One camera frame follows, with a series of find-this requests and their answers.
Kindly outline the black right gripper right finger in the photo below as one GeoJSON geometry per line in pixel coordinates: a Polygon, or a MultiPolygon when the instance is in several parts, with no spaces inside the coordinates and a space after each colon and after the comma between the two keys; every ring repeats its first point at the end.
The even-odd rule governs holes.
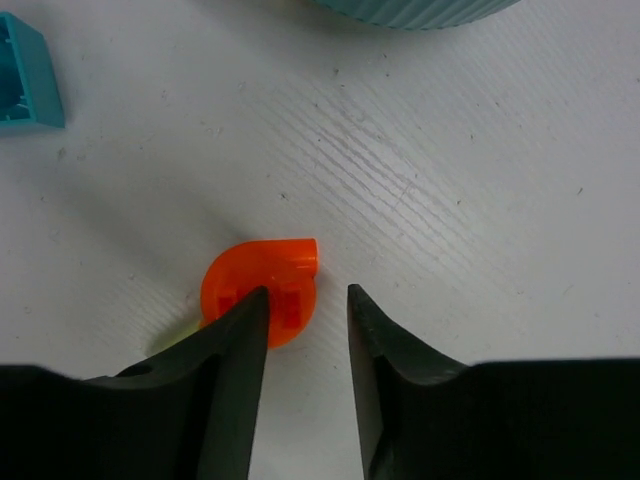
{"type": "Polygon", "coordinates": [[[635,359],[466,365],[356,284],[348,337],[368,479],[635,479],[635,359]]]}

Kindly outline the orange curved lego piece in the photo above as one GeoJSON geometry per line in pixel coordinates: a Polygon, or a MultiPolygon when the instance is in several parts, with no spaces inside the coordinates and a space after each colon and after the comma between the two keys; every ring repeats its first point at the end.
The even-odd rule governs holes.
{"type": "Polygon", "coordinates": [[[219,255],[201,284],[202,327],[222,318],[258,287],[268,290],[268,347],[282,347],[309,324],[319,270],[313,238],[249,241],[219,255]]]}

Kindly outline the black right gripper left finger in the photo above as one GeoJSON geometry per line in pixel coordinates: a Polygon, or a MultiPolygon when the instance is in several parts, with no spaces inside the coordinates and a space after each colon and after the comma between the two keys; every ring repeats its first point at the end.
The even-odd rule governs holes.
{"type": "Polygon", "coordinates": [[[5,479],[244,479],[267,353],[268,293],[117,375],[1,369],[5,479]]]}

